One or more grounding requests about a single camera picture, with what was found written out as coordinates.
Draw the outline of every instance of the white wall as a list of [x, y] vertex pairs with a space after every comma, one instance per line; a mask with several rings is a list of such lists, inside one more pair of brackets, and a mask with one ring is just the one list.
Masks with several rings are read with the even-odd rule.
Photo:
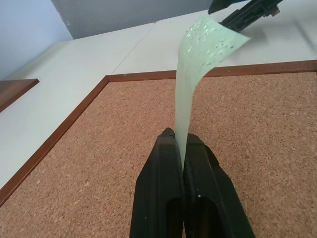
[[68, 40], [72, 37], [50, 0], [1, 0], [0, 80]]

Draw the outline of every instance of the white surface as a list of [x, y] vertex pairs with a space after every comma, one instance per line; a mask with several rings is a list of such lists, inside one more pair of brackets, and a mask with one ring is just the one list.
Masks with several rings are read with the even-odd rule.
[[39, 83], [0, 113], [0, 187], [19, 170], [153, 24], [59, 43], [11, 78]]
[[0, 32], [0, 80], [56, 42], [73, 39], [51, 0], [1, 0]]
[[[217, 12], [221, 22], [241, 2]], [[220, 66], [317, 59], [317, 0], [285, 0], [275, 17], [261, 18], [242, 33], [251, 40]], [[113, 74], [175, 70], [178, 47], [186, 30], [207, 11], [158, 21]]]

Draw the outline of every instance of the cork board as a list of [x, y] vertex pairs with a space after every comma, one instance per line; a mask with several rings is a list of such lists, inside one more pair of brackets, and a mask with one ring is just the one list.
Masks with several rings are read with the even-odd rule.
[[[0, 208], [0, 237], [128, 237], [134, 186], [174, 128], [174, 80], [109, 83]], [[317, 75], [205, 78], [190, 132], [256, 237], [317, 237]]]

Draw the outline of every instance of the light green sticky note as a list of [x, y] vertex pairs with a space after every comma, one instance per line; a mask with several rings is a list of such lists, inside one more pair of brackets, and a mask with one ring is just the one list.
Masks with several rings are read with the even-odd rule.
[[237, 32], [201, 17], [186, 33], [178, 51], [176, 74], [176, 142], [184, 168], [187, 134], [195, 88], [211, 69], [249, 40]]

